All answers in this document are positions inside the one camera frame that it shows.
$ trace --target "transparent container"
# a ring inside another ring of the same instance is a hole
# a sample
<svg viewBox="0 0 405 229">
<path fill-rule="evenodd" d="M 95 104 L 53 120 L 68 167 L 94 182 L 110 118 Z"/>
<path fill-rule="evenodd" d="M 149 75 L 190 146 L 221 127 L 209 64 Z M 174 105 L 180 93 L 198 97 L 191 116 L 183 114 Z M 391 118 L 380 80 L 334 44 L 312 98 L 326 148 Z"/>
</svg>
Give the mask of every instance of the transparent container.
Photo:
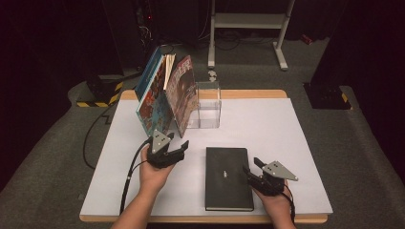
<svg viewBox="0 0 405 229">
<path fill-rule="evenodd" d="M 218 81 L 196 82 L 199 105 L 188 120 L 189 129 L 214 129 L 220 127 L 221 88 Z"/>
</svg>

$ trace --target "white tabletop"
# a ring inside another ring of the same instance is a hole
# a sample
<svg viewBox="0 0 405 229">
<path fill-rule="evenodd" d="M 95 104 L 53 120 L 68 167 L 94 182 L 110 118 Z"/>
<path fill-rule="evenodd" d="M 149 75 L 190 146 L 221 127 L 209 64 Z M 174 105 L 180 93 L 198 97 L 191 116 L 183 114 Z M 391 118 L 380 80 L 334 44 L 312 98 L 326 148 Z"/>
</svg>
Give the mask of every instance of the white tabletop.
<svg viewBox="0 0 405 229">
<path fill-rule="evenodd" d="M 131 161 L 146 139 L 135 113 L 137 100 L 120 100 L 83 203 L 83 220 L 113 219 L 119 214 L 122 189 Z M 188 129 L 184 138 L 177 134 L 169 151 L 189 140 L 185 158 L 180 161 L 160 191 L 152 216 L 264 216 L 261 201 L 254 196 L 253 212 L 214 212 L 204 209 L 205 148 L 247 148 L 252 173 L 261 174 L 253 163 L 256 156 L 264 163 L 280 161 L 298 181 L 288 183 L 294 196 L 297 217 L 331 214 L 330 202 L 319 177 L 304 133 L 289 98 L 223 99 L 218 129 Z M 139 188 L 139 170 L 131 180 L 126 203 Z"/>
</svg>

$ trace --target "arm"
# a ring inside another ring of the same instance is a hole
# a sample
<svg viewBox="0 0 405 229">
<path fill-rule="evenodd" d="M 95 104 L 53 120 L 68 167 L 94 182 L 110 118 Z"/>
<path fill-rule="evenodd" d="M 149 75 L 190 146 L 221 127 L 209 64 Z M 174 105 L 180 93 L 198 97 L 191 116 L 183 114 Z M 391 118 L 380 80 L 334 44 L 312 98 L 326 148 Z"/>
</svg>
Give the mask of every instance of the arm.
<svg viewBox="0 0 405 229">
<path fill-rule="evenodd" d="M 140 153 L 141 161 L 146 160 L 148 148 L 149 145 L 142 149 Z M 139 168 L 139 191 L 112 228 L 146 228 L 155 199 L 174 166 L 157 169 L 148 162 L 142 163 Z"/>
<path fill-rule="evenodd" d="M 290 206 L 288 200 L 281 196 L 268 197 L 253 189 L 256 195 L 260 198 L 263 205 L 265 206 L 267 214 L 270 216 L 273 222 L 274 228 L 276 229 L 295 229 L 294 223 L 292 223 L 290 217 Z M 291 193 L 288 189 L 284 188 L 284 193 L 290 197 Z"/>
</svg>

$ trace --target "book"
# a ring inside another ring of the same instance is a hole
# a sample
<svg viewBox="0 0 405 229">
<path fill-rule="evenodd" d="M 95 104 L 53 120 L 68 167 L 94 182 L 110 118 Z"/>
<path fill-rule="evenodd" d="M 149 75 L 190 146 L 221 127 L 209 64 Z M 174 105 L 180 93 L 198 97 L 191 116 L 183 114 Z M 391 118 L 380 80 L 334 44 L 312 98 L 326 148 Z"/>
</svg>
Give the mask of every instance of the book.
<svg viewBox="0 0 405 229">
<path fill-rule="evenodd" d="M 253 211 L 246 148 L 207 147 L 205 165 L 206 211 Z"/>
<path fill-rule="evenodd" d="M 137 115 L 147 135 L 152 135 L 155 130 L 166 135 L 176 116 L 175 120 L 181 121 L 179 124 L 176 123 L 183 137 L 191 113 L 188 111 L 192 110 L 186 108 L 187 104 L 197 102 L 194 73 L 192 68 L 187 67 L 192 66 L 191 58 L 186 56 L 172 72 L 175 56 L 175 54 L 162 55 L 156 50 L 136 87 L 137 95 L 142 94 L 139 98 Z"/>
<path fill-rule="evenodd" d="M 183 137 L 188 119 L 198 107 L 197 84 L 190 55 L 177 64 L 164 91 L 174 114 L 179 134 Z"/>
</svg>

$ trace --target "gray carpet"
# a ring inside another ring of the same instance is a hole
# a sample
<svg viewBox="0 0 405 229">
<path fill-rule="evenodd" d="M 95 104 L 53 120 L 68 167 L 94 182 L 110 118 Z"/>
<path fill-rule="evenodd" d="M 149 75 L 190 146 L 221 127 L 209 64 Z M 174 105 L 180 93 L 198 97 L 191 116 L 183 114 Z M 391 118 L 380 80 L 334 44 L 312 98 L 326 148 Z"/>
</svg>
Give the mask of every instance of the gray carpet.
<svg viewBox="0 0 405 229">
<path fill-rule="evenodd" d="M 280 71 L 269 43 L 217 49 L 216 68 L 223 89 L 282 89 L 292 100 L 313 159 L 330 195 L 333 214 L 323 224 L 298 228 L 405 228 L 405 188 L 384 156 L 350 87 L 342 87 L 349 111 L 313 110 L 303 88 L 310 82 L 328 41 L 308 46 L 285 41 L 288 71 Z M 218 43 L 221 48 L 230 43 Z M 191 54 L 196 79 L 208 80 L 207 48 L 176 46 Z M 132 89 L 137 79 L 124 82 Z M 84 83 L 72 88 L 72 108 L 36 144 L 0 194 L 0 228 L 109 228 L 111 223 L 80 221 L 78 215 L 93 170 L 82 158 L 87 131 L 105 108 L 78 108 Z M 86 156 L 96 165 L 115 107 L 87 138 Z M 268 225 L 151 224 L 149 228 L 268 228 Z"/>
</svg>

